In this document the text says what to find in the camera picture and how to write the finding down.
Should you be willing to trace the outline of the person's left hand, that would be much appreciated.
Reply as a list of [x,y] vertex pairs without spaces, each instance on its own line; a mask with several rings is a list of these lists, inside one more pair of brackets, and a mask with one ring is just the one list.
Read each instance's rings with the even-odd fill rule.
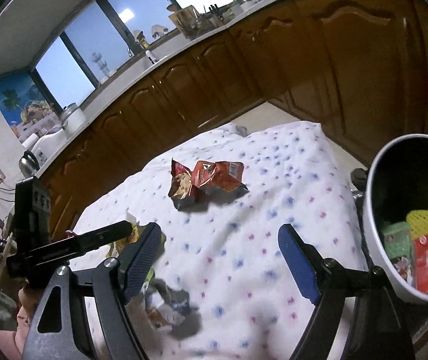
[[42,297],[42,291],[31,289],[28,286],[24,286],[19,291],[20,304],[25,309],[27,314],[35,313],[41,297]]

